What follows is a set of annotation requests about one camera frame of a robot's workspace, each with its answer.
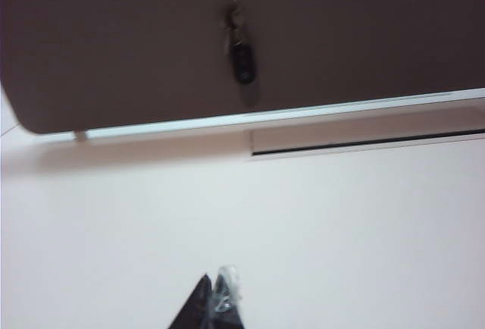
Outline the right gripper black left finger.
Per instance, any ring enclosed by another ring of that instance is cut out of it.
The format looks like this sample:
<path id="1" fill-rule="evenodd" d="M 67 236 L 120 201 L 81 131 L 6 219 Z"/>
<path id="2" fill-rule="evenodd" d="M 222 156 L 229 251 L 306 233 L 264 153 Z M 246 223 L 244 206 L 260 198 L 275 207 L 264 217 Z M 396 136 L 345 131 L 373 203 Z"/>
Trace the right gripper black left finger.
<path id="1" fill-rule="evenodd" d="M 211 279 L 202 276 L 188 299 L 171 322 L 169 329 L 203 329 L 208 327 L 208 304 L 211 300 Z"/>

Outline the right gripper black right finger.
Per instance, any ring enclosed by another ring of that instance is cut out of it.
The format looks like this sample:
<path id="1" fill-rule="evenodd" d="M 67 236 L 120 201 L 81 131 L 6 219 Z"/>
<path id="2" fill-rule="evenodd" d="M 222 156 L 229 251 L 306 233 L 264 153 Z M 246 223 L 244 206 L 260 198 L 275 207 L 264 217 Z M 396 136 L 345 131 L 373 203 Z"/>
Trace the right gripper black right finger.
<path id="1" fill-rule="evenodd" d="M 244 328 L 239 304 L 239 273 L 235 266 L 219 268 L 211 295 L 212 328 Z"/>

